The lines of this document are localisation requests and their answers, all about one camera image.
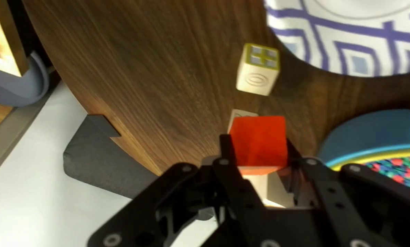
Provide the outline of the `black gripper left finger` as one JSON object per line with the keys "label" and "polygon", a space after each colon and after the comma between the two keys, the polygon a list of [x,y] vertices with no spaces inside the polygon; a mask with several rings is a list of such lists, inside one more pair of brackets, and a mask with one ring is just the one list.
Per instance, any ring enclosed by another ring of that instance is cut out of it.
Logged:
{"label": "black gripper left finger", "polygon": [[233,150],[231,136],[220,135],[218,143],[220,143],[220,158],[217,163],[222,168],[229,168],[232,170],[236,170],[237,166],[236,166],[235,150]]}

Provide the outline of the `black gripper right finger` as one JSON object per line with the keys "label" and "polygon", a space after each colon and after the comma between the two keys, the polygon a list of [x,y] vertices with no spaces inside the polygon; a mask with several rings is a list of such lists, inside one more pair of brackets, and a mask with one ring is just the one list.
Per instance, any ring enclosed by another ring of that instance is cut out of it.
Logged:
{"label": "black gripper right finger", "polygon": [[287,168],[286,168],[286,172],[287,172],[288,176],[295,176],[295,174],[301,173],[302,157],[290,140],[286,140],[286,144],[287,144]]}

